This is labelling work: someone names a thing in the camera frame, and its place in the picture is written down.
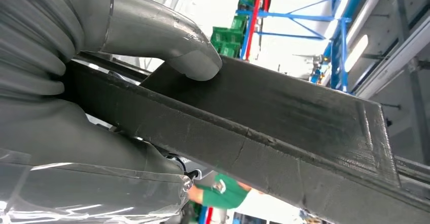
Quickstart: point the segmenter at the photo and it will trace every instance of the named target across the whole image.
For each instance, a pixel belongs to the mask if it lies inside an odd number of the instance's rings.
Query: person's arm
[[[246,185],[246,184],[245,184],[245,183],[243,183],[243,182],[239,182],[239,181],[237,181],[237,184],[238,184],[242,189],[244,189],[244,190],[246,190],[246,191],[251,191],[251,190],[253,189],[251,186]]]
[[[197,204],[203,203],[203,190],[199,189],[195,185],[191,187],[191,189],[188,191],[188,197],[190,200],[196,202]]]

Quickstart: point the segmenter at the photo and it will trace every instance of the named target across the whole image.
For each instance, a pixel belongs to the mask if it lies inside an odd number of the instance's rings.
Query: fluorescent light
[[[348,58],[346,59],[346,62],[345,62],[346,72],[349,72],[352,69],[354,64],[357,62],[357,60],[364,52],[364,49],[366,49],[367,44],[369,44],[369,38],[367,37],[367,35],[364,35],[357,43],[357,45],[354,47],[354,49],[352,50]]]

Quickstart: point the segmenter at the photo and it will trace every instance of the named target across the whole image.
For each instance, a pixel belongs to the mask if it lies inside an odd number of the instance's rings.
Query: crack
[[[246,136],[248,135],[248,133],[249,133],[249,129],[247,130],[247,132],[243,138],[242,145],[240,146],[239,153],[237,154],[236,159],[234,159],[233,165],[236,164],[237,160],[240,157],[240,154],[242,153],[243,147],[245,146]]]

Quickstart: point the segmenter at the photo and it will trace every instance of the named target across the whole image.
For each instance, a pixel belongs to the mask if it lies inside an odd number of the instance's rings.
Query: person
[[[188,196],[191,201],[203,206],[233,209],[239,207],[251,189],[229,176],[216,173],[211,185],[197,183],[188,191]]]

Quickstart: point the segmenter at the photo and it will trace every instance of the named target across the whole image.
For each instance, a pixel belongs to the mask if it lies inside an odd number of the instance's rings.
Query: blue metal shelving
[[[320,4],[325,1],[331,1],[331,7],[332,7],[332,15],[331,16],[306,16],[306,15],[296,15],[294,14],[296,11],[309,8],[311,6]],[[342,0],[320,0],[315,3],[312,3],[310,5],[304,6],[302,8],[293,10],[288,13],[271,13],[271,12],[264,12],[259,11],[258,17],[264,18],[264,17],[283,17],[288,18],[296,23],[298,23],[300,26],[302,26],[304,29],[310,31],[312,35],[294,35],[294,34],[279,34],[279,33],[271,33],[271,32],[261,32],[256,31],[259,35],[276,35],[276,36],[286,36],[286,37],[292,37],[292,38],[302,38],[302,39],[312,39],[312,40],[331,40],[326,52],[325,56],[331,57],[332,62],[332,76],[331,76],[331,88],[341,90],[343,92],[347,92],[347,73],[344,69],[344,64],[347,58],[347,43],[346,43],[346,23],[350,21],[350,18],[352,16],[353,11],[356,9],[359,0],[349,0],[347,6],[345,7],[345,11],[343,12],[343,15],[340,17],[336,17],[336,11],[341,5]],[[242,15],[251,15],[251,11],[242,11],[238,10],[237,14]],[[337,22],[337,28],[335,30],[335,33],[332,37],[326,38],[322,34],[319,34],[318,32],[310,29],[309,27],[303,25],[297,20],[312,20],[312,21],[323,21],[323,22]],[[247,41],[249,37],[249,24],[246,28],[245,32],[245,39],[242,47],[241,52],[241,58],[244,56],[244,52],[247,46]],[[318,77],[320,76],[321,71],[317,71],[313,77],[311,78],[311,81],[316,82],[318,80]]]

